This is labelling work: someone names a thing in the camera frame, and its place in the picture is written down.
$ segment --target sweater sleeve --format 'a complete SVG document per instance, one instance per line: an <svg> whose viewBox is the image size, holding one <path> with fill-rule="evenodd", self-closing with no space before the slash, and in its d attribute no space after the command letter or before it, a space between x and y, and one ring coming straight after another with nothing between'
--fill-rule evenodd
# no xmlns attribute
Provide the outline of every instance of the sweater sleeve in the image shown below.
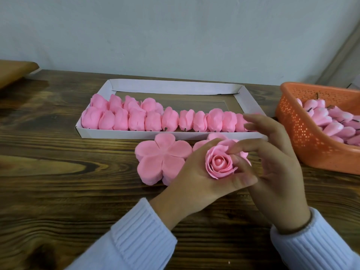
<svg viewBox="0 0 360 270"><path fill-rule="evenodd" d="M176 238L145 198L109 232L77 258L67 270L164 269Z"/></svg>
<svg viewBox="0 0 360 270"><path fill-rule="evenodd" d="M351 250L321 214L310 208L310 224L291 235L280 235L273 226L272 244L291 270L355 270L360 269L360 257Z"/></svg>

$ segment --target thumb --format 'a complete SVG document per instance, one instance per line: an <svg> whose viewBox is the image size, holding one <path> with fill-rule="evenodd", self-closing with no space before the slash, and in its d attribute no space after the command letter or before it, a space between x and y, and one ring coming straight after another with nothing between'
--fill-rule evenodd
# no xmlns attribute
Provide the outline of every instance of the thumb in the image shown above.
<svg viewBox="0 0 360 270"><path fill-rule="evenodd" d="M237 155L231 155L232 164L238 169L233 175L216 180L216 189L222 197L233 191L246 188L256 184L258 177L250 164Z"/></svg>

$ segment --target basket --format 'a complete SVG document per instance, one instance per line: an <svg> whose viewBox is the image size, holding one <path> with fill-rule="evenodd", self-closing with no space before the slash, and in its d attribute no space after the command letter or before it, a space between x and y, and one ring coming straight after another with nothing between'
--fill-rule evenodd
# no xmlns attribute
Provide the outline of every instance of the basket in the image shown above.
<svg viewBox="0 0 360 270"><path fill-rule="evenodd" d="M296 101L326 101L354 115L360 114L360 91L297 82L281 84L283 95L276 117L290 136L298 158L314 168L360 175L360 147L342 144L325 135Z"/></svg>

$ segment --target gray wall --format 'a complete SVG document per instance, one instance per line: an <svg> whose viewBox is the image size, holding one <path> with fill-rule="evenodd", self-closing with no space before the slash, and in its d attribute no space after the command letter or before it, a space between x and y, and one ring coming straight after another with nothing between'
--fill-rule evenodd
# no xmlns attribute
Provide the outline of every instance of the gray wall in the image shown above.
<svg viewBox="0 0 360 270"><path fill-rule="evenodd" d="M0 58L46 69L315 82L360 0L0 0Z"/></svg>

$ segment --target tabletop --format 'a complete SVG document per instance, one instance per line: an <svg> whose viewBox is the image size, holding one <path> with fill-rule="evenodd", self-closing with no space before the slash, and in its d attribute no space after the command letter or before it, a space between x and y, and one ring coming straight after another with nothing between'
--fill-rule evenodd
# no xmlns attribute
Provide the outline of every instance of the tabletop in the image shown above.
<svg viewBox="0 0 360 270"><path fill-rule="evenodd" d="M109 78L145 77L41 70L0 90L1 270L63 269L141 197L164 190L137 175L139 140L81 139L74 128ZM245 86L274 112L278 86ZM360 252L360 177L302 170L309 205ZM227 195L174 228L166 269L286 269L269 227L246 190Z"/></svg>

